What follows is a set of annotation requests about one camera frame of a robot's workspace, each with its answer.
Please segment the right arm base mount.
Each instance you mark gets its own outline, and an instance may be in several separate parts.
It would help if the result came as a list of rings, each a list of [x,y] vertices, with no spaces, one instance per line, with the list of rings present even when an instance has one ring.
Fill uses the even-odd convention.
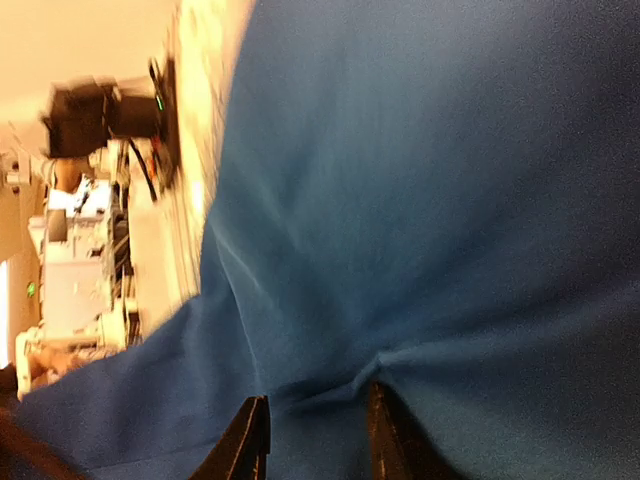
[[[152,58],[142,85],[111,78],[84,78],[52,87],[40,121],[48,133],[48,156],[80,158],[123,144],[120,156],[133,152],[152,201],[172,186],[180,164],[175,59],[163,65]]]

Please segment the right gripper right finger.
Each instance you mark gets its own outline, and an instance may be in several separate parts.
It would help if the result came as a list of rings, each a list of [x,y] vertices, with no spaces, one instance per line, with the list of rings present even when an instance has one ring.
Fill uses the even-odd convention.
[[[371,384],[367,426],[376,480],[459,480],[399,395],[381,382]]]

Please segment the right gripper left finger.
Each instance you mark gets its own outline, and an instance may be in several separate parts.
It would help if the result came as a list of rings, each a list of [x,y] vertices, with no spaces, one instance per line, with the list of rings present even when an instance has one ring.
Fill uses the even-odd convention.
[[[265,480],[270,439],[267,397],[247,398],[189,480]]]

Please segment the blue pleated skirt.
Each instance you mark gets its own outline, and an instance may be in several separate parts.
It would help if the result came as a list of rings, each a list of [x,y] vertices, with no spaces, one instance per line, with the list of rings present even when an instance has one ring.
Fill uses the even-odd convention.
[[[639,475],[639,5],[260,1],[201,291],[2,416],[11,479],[186,479],[241,404],[270,479]]]

